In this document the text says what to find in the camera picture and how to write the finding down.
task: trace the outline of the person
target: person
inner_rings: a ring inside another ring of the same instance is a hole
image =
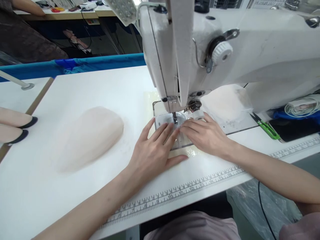
[[[68,55],[30,27],[13,8],[44,17],[45,13],[32,0],[0,1],[0,51],[21,63],[65,59]]]
[[[280,240],[320,239],[320,180],[294,165],[232,141],[208,114],[205,113],[204,119],[189,119],[171,135],[173,124],[163,124],[148,139],[155,121],[154,118],[150,120],[142,130],[128,166],[101,190],[39,233],[34,240],[89,239],[98,227],[150,180],[187,159],[185,155],[168,159],[179,131],[186,134],[200,150],[241,166],[265,186],[297,203],[304,217],[295,224],[283,226]],[[232,218],[220,219],[191,211],[153,230],[144,239],[239,240],[240,237]]]

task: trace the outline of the ruler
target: ruler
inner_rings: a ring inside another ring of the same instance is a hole
[[[282,158],[317,144],[320,144],[320,137],[290,146],[280,151],[273,152],[269,154],[269,156],[274,158]],[[247,172],[236,165],[225,170],[204,176],[202,178],[195,179],[191,182],[168,188],[165,191],[147,196],[145,198],[141,198],[140,200],[128,202],[122,205],[99,229],[114,225],[118,222],[138,216],[148,211],[152,211],[153,209],[161,208],[166,204],[183,198],[187,198],[192,194],[198,193],[208,188],[212,188],[214,186],[217,186],[218,184],[245,174],[247,174]]]

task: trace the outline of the forearm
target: forearm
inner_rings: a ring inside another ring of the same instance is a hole
[[[320,204],[320,180],[310,173],[260,152],[235,144],[227,159],[278,194],[295,202]]]
[[[32,0],[12,0],[12,6],[15,9],[39,16],[44,17],[46,14],[43,12],[41,7],[34,3]]]
[[[135,179],[124,169],[97,193],[72,209],[34,239],[84,240],[138,191]]]

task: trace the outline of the workshop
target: workshop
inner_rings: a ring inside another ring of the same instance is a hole
[[[319,240],[320,0],[1,0],[0,240]]]

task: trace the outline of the black shoe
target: black shoe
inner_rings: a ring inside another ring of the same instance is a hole
[[[27,123],[26,125],[23,125],[21,127],[17,127],[17,128],[24,129],[24,128],[31,127],[31,126],[35,125],[37,121],[38,121],[37,117],[32,117],[32,120],[29,123]]]
[[[29,134],[28,130],[22,130],[21,135],[16,140],[8,142],[7,144],[14,144],[14,143],[21,142],[23,139],[25,139],[28,136],[28,134]]]

